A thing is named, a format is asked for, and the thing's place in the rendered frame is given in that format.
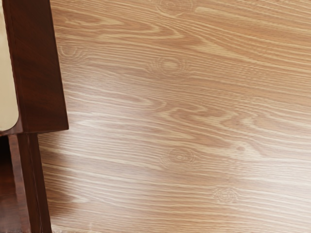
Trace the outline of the dark brown wooden cabinet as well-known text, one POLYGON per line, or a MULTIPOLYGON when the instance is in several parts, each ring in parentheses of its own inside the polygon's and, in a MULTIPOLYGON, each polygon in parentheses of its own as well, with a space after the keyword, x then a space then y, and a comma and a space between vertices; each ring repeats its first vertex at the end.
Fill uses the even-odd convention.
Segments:
POLYGON ((52 233, 40 133, 69 127, 50 0, 0 0, 19 117, 0 132, 0 233, 52 233))

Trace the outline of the cream box with lid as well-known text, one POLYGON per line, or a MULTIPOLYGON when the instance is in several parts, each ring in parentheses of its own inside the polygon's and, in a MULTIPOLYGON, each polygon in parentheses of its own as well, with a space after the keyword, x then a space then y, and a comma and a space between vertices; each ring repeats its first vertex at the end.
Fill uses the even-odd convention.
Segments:
POLYGON ((19 112, 3 7, 0 4, 0 132, 12 128, 19 112))

